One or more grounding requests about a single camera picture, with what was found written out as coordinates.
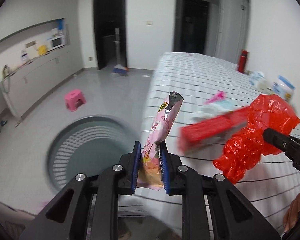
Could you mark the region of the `person's right hand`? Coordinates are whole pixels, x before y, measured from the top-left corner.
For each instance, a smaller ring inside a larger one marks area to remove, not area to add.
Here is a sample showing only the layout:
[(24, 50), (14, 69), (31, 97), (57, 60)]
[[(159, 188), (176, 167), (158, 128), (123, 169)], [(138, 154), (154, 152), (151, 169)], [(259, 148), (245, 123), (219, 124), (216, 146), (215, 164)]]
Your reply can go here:
[(289, 209), (287, 210), (287, 212), (283, 217), (284, 233), (288, 232), (296, 225), (298, 221), (299, 212), (300, 212), (300, 193), (291, 202)]

